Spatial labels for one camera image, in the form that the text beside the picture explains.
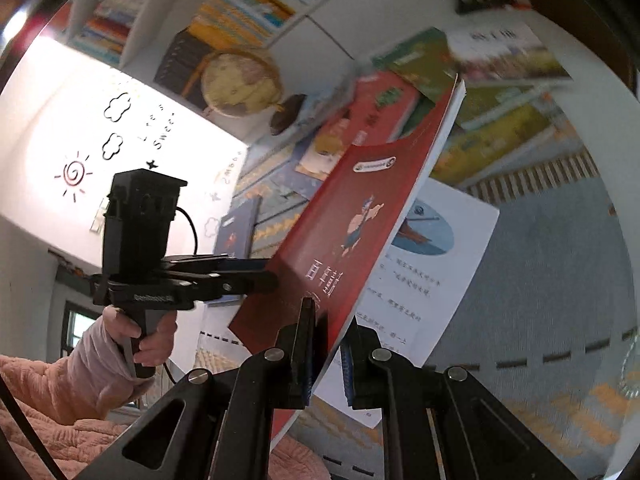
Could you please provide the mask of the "person's left hand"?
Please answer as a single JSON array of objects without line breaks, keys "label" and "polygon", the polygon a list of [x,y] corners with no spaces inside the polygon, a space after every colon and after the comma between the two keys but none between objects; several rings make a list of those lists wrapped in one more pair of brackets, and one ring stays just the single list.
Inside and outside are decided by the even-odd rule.
[{"label": "person's left hand", "polygon": [[148,336],[142,336],[140,326],[131,318],[113,306],[102,311],[103,324],[110,337],[123,346],[127,339],[138,343],[138,350],[132,355],[136,364],[156,367],[165,363],[174,348],[177,331],[177,312],[165,313],[157,323],[156,330]]}]

